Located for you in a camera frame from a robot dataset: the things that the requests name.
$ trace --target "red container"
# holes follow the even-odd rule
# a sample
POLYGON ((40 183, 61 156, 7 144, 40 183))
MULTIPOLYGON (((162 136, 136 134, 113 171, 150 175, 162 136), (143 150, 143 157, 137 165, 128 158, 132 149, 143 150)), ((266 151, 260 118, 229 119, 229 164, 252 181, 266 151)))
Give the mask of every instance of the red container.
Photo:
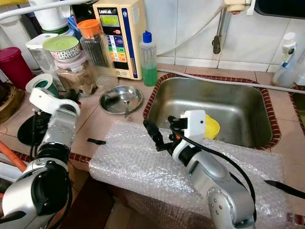
POLYGON ((25 85, 34 77, 17 47, 0 50, 0 69, 22 90, 25 90, 25 85))

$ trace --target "stainless steel sink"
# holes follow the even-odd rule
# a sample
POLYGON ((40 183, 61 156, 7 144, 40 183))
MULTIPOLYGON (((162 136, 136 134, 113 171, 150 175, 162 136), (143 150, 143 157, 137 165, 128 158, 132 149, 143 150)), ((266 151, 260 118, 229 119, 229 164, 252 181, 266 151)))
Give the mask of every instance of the stainless steel sink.
POLYGON ((305 125, 305 94, 293 94, 292 98, 295 102, 297 112, 301 117, 303 125, 305 125))
POLYGON ((259 147, 272 139, 263 96, 249 86, 170 78, 161 83, 148 118, 159 127, 169 128, 169 115, 180 117, 194 109, 204 109, 220 124, 220 141, 259 147))

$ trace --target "white hose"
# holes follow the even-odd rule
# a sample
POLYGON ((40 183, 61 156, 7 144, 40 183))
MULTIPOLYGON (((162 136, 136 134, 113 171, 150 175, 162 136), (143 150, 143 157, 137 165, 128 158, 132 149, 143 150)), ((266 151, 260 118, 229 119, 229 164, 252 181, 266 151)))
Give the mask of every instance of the white hose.
POLYGON ((261 87, 261 88, 277 90, 277 91, 305 94, 305 91, 290 89, 290 88, 284 88, 284 87, 276 87, 276 86, 263 85, 263 84, 257 84, 257 83, 242 83, 242 82, 233 82, 233 81, 210 80, 210 79, 206 79, 206 78, 202 78, 202 77, 198 77, 198 76, 194 76, 194 75, 189 75, 189 74, 180 73, 180 72, 171 71, 171 70, 165 70, 165 69, 158 69, 158 71, 163 72, 163 73, 173 73, 173 74, 176 74, 176 75, 181 75, 181 76, 185 76, 185 77, 188 77, 188 78, 192 78, 192 79, 196 79, 196 80, 202 80, 202 81, 206 81, 206 82, 212 82, 212 83, 261 87))
POLYGON ((212 17, 196 32, 194 33, 192 36, 190 36, 189 38, 187 38, 186 40, 184 40, 183 42, 181 42, 180 44, 176 45, 175 47, 167 50, 167 51, 164 51, 164 52, 161 52, 161 53, 157 53, 157 56, 160 56, 160 55, 163 55, 167 52, 170 52, 170 51, 173 51, 175 50, 176 48, 180 47, 181 45, 185 44, 186 42, 188 42, 190 39, 192 39, 193 37, 197 36, 219 13, 220 11, 223 9, 223 5, 221 5, 217 11, 212 15, 212 17))
POLYGON ((7 12, 0 13, 0 20, 11 17, 11 16, 21 15, 21 14, 25 14, 25 13, 31 13, 31 12, 35 12, 35 11, 56 8, 56 7, 61 7, 61 6, 80 4, 80 3, 88 2, 88 1, 91 1, 91 0, 56 1, 56 2, 52 2, 52 3, 44 4, 44 5, 29 6, 29 7, 16 9, 16 10, 10 10, 7 12))

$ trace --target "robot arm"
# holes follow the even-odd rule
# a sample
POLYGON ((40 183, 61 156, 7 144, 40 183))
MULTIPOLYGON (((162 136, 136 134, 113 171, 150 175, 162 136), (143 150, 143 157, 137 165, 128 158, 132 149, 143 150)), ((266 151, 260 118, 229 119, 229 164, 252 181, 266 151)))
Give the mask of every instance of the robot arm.
MULTIPOLYGON (((186 111, 180 119, 168 118, 172 128, 183 130, 184 136, 200 142, 205 133, 205 111, 186 111)), ((254 201, 247 189, 209 152, 191 145, 174 132, 172 143, 163 143, 158 127, 148 120, 143 122, 157 149, 168 150, 173 159, 186 166, 194 188, 207 199, 216 229, 254 229, 254 201)))
POLYGON ((57 99, 40 88, 33 89, 30 101, 52 116, 37 156, 4 193, 1 229, 46 228, 59 210, 66 204, 66 208, 71 206, 72 191, 66 164, 80 108, 76 102, 57 99))

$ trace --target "tiled countertop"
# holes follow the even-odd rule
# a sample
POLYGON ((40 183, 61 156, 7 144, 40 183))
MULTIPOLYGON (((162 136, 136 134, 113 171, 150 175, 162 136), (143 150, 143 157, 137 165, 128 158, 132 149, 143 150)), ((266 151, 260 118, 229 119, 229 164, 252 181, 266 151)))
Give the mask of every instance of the tiled countertop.
MULTIPOLYGON (((182 73, 245 78, 261 84, 271 84, 272 78, 272 73, 262 72, 186 67, 167 64, 160 64, 158 68, 182 73)), ((158 73, 159 77, 165 74, 166 73, 158 73)), ((142 123, 142 113, 153 91, 153 87, 144 86, 142 81, 139 82, 127 79, 120 79, 119 84, 133 85, 142 91, 144 100, 141 107, 136 112, 132 113, 132 117, 127 120, 124 119, 123 115, 107 114, 99 107, 99 98, 102 94, 101 91, 97 91, 89 97, 82 98, 81 116, 77 123, 77 135, 72 145, 73 153, 85 157, 92 157, 97 150, 98 145, 88 143, 87 138, 90 137, 103 140, 106 137, 111 124, 116 120, 142 123)), ((305 135, 301 129, 289 93, 273 90, 268 91, 282 137, 276 146, 267 149, 266 151, 282 155, 285 183, 305 191, 305 157, 302 155, 305 152, 305 135)), ((19 110, 8 121, 0 125, 5 126, 8 129, 7 134, 1 137, 1 141, 11 149, 27 155, 30 152, 30 147, 18 141, 17 131, 21 124, 33 115, 33 105, 30 104, 28 98, 29 94, 26 94, 19 110)), ((88 170, 88 164, 86 163, 76 160, 71 160, 71 162, 76 168, 88 170)), ((290 196, 289 204, 292 205, 294 213, 305 215, 305 201, 290 196)))

